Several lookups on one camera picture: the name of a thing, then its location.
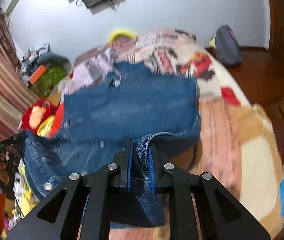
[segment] brown floor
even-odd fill
[[[271,119],[278,150],[284,162],[284,118],[279,109],[284,95],[284,67],[264,51],[242,51],[244,62],[228,71],[250,103],[260,104]]]

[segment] snap button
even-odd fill
[[[53,186],[52,186],[51,183],[45,183],[43,187],[44,187],[44,189],[47,190],[47,191],[50,191],[50,190],[53,189]]]
[[[120,86],[120,80],[114,80],[114,87],[118,88]]]

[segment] plush toy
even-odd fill
[[[40,98],[23,115],[21,128],[29,129],[37,134],[39,126],[51,115],[55,115],[57,109],[49,100]]]

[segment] gray bag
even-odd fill
[[[229,25],[222,25],[215,34],[213,52],[224,66],[235,66],[242,63],[241,50]]]

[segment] blue denim garment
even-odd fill
[[[140,227],[165,223],[161,197],[154,195],[148,156],[150,142],[185,140],[194,145],[200,135],[195,79],[156,75],[143,63],[121,62],[104,82],[65,96],[64,120],[53,139],[26,131],[20,145],[26,177],[34,194],[42,199],[70,173],[94,173],[111,163],[134,140],[131,193],[115,196],[112,221]],[[175,147],[170,156],[182,152]]]

